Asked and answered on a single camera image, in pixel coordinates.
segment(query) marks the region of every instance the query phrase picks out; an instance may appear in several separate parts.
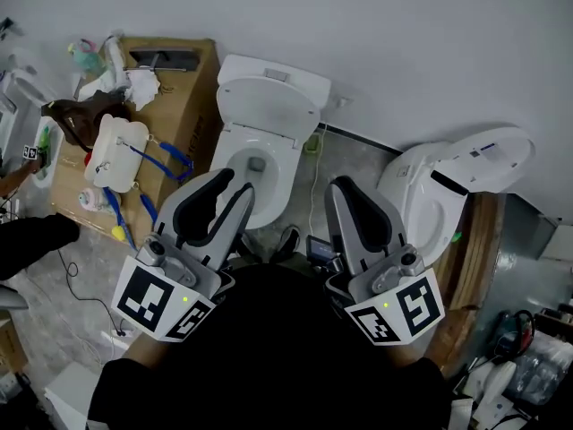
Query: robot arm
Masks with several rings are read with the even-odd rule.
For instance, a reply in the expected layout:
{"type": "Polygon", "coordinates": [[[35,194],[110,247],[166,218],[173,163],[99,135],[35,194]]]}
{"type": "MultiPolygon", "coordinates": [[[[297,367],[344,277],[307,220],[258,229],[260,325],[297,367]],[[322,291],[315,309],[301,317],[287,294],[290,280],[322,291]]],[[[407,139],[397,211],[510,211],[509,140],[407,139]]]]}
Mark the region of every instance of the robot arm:
{"type": "Polygon", "coordinates": [[[235,281],[221,267],[241,237],[254,205],[245,184],[215,219],[217,197],[234,177],[224,168],[198,176],[171,194],[153,233],[128,256],[113,308],[155,340],[182,342],[235,281]]]}
{"type": "Polygon", "coordinates": [[[407,243],[388,200],[341,176],[329,184],[325,207],[330,242],[344,266],[326,288],[373,344],[409,344],[443,318],[436,276],[407,243]]]}

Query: handle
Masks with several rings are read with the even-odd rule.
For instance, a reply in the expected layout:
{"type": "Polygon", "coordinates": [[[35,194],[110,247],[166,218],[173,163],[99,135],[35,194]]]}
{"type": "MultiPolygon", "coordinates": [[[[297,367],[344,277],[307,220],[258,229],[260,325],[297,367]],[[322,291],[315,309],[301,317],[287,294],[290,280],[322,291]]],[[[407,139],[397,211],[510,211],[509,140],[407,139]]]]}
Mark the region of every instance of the handle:
{"type": "Polygon", "coordinates": [[[127,242],[129,242],[129,245],[132,247],[133,250],[137,250],[137,247],[133,242],[132,234],[129,232],[129,228],[125,224],[124,216],[122,215],[122,212],[119,209],[119,202],[117,202],[117,199],[115,198],[114,194],[109,188],[105,187],[103,188],[103,190],[104,194],[107,197],[109,205],[111,205],[112,209],[115,212],[115,215],[117,216],[117,224],[124,229],[125,237],[127,237],[127,242]]]}
{"type": "Polygon", "coordinates": [[[151,217],[151,227],[153,228],[155,226],[155,222],[158,220],[158,211],[155,210],[153,202],[147,194],[141,193],[140,200],[143,204],[143,207],[145,207],[145,210],[151,217]]]}

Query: cardboard box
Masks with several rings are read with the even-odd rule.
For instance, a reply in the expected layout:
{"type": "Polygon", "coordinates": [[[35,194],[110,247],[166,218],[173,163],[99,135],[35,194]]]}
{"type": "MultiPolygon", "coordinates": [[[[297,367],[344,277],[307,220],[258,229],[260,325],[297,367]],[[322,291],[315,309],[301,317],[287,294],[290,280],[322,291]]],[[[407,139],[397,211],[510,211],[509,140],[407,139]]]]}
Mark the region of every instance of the cardboard box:
{"type": "MultiPolygon", "coordinates": [[[[122,45],[126,64],[130,67],[136,64],[129,55],[133,47],[190,47],[199,53],[201,61],[195,72],[156,72],[161,82],[159,93],[141,111],[136,112],[131,102],[126,104],[133,121],[141,121],[158,140],[174,144],[193,160],[192,176],[208,172],[222,130],[216,97],[219,62],[215,43],[208,39],[125,38],[122,45]]],[[[146,154],[163,161],[175,174],[184,172],[183,165],[154,143],[148,144],[146,154]]],[[[80,147],[66,141],[62,143],[51,188],[51,203],[66,217],[111,237],[115,216],[86,211],[78,202],[81,190],[91,186],[83,176],[85,156],[80,147]]],[[[147,160],[141,163],[136,179],[157,211],[178,187],[175,180],[147,160]]],[[[150,215],[141,204],[137,191],[131,190],[121,196],[122,213],[139,246],[151,231],[150,215]]]]}
{"type": "Polygon", "coordinates": [[[0,311],[0,366],[7,366],[12,373],[20,373],[27,364],[28,358],[10,313],[0,311]]]}

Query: toilet tank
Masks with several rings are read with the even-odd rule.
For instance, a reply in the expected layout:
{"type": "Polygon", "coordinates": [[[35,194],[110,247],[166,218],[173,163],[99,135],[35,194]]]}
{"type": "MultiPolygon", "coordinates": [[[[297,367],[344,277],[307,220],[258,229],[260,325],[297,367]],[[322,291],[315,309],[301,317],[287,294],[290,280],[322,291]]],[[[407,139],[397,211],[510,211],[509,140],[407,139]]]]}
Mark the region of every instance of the toilet tank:
{"type": "Polygon", "coordinates": [[[301,91],[319,109],[325,108],[329,101],[331,81],[326,78],[288,65],[234,54],[225,57],[218,73],[218,84],[257,76],[290,84],[301,91]]]}

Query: cable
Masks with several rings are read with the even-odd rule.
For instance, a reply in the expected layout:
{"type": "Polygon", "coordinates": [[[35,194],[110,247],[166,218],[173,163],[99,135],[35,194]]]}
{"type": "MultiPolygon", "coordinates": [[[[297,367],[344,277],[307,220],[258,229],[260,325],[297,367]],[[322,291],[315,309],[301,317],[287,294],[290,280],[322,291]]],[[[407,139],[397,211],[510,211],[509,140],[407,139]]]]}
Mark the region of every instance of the cable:
{"type": "Polygon", "coordinates": [[[503,339],[503,337],[506,334],[516,334],[517,335],[517,331],[509,331],[507,333],[504,333],[502,336],[500,336],[500,338],[498,339],[498,341],[495,343],[495,347],[493,348],[493,357],[492,358],[487,358],[485,359],[482,363],[480,363],[479,365],[474,365],[472,367],[470,367],[466,373],[459,379],[458,383],[456,384],[456,387],[454,387],[454,391],[459,387],[459,385],[462,383],[462,381],[464,379],[466,379],[467,376],[470,375],[470,373],[472,373],[473,371],[475,371],[477,368],[481,368],[483,365],[493,362],[495,360],[497,360],[498,358],[503,358],[503,355],[500,354],[496,354],[496,350],[498,348],[498,346],[500,345],[501,340],[503,339]]]}
{"type": "Polygon", "coordinates": [[[316,158],[316,169],[314,169],[314,181],[312,182],[311,188],[311,213],[308,215],[308,229],[311,231],[311,236],[314,236],[314,231],[312,231],[312,211],[314,211],[314,187],[316,186],[316,181],[319,179],[319,163],[321,162],[322,151],[324,150],[324,134],[327,131],[328,126],[324,125],[324,130],[321,134],[321,149],[319,150],[319,155],[316,158]]]}
{"type": "Polygon", "coordinates": [[[11,217],[16,217],[17,219],[20,219],[20,217],[16,213],[3,210],[2,207],[0,207],[0,215],[10,215],[11,217]]]}
{"type": "Polygon", "coordinates": [[[119,323],[119,331],[122,332],[123,334],[125,334],[125,331],[122,329],[122,325],[124,324],[125,319],[122,319],[121,322],[119,323]]]}
{"type": "Polygon", "coordinates": [[[104,303],[101,299],[99,299],[97,297],[78,297],[73,292],[72,285],[70,285],[70,277],[76,277],[80,273],[78,270],[78,265],[75,262],[70,262],[70,264],[68,264],[66,266],[65,261],[64,261],[64,257],[62,256],[62,252],[60,252],[58,250],[57,254],[60,255],[60,260],[62,261],[62,265],[64,266],[64,269],[65,269],[65,282],[68,284],[68,288],[70,289],[70,293],[72,293],[73,297],[76,298],[78,301],[98,301],[106,309],[107,315],[109,315],[109,320],[114,325],[114,329],[115,329],[115,332],[117,333],[117,336],[125,336],[125,332],[118,330],[117,326],[115,326],[114,319],[112,318],[111,313],[109,312],[109,309],[107,309],[106,303],[104,303]],[[70,269],[72,268],[72,266],[75,266],[75,273],[70,272],[70,269]]]}
{"type": "Polygon", "coordinates": [[[509,422],[510,420],[515,420],[515,419],[523,419],[527,422],[529,422],[529,420],[531,420],[531,419],[527,419],[523,414],[514,414],[512,416],[505,416],[500,422],[498,422],[495,426],[492,427],[492,430],[494,428],[497,428],[501,424],[505,424],[506,422],[509,422]]]}
{"type": "MultiPolygon", "coordinates": [[[[63,318],[63,316],[56,310],[56,307],[54,306],[54,302],[52,301],[52,298],[49,296],[49,294],[39,285],[37,284],[34,280],[30,279],[28,276],[22,274],[22,276],[30,283],[32,283],[37,289],[39,289],[44,296],[46,297],[47,301],[50,304],[50,307],[52,307],[52,309],[54,310],[54,312],[56,313],[56,315],[60,318],[60,320],[62,322],[64,322],[65,327],[70,331],[70,333],[74,336],[74,338],[76,338],[80,344],[81,347],[86,351],[89,352],[92,356],[92,358],[96,361],[96,363],[99,366],[103,366],[103,364],[101,363],[101,355],[99,354],[99,351],[92,345],[90,344],[87,340],[85,340],[84,338],[81,338],[80,336],[78,336],[78,334],[73,330],[73,328],[70,326],[70,324],[63,318]]],[[[67,355],[67,353],[65,352],[65,349],[57,342],[55,341],[55,343],[59,346],[59,348],[67,355]]]]}
{"type": "Polygon", "coordinates": [[[473,371],[475,371],[478,368],[481,368],[483,365],[486,365],[494,360],[497,360],[498,358],[500,358],[500,355],[496,355],[495,357],[492,358],[486,358],[482,363],[476,365],[477,363],[477,358],[474,360],[474,365],[470,366],[467,371],[459,378],[458,382],[456,383],[456,386],[452,389],[452,391],[454,393],[457,393],[456,391],[458,390],[458,387],[462,384],[462,382],[464,381],[464,379],[466,379],[473,371]]]}
{"type": "Polygon", "coordinates": [[[20,187],[18,186],[18,188],[16,188],[15,191],[8,196],[8,198],[3,202],[3,204],[0,205],[0,209],[2,209],[2,208],[6,205],[6,203],[7,203],[8,201],[10,201],[10,200],[16,195],[16,193],[18,193],[18,190],[19,190],[19,189],[20,189],[20,187]]]}
{"type": "Polygon", "coordinates": [[[115,343],[114,343],[114,335],[111,332],[111,317],[109,318],[109,341],[111,342],[111,358],[109,359],[109,361],[112,361],[115,360],[115,343]]]}

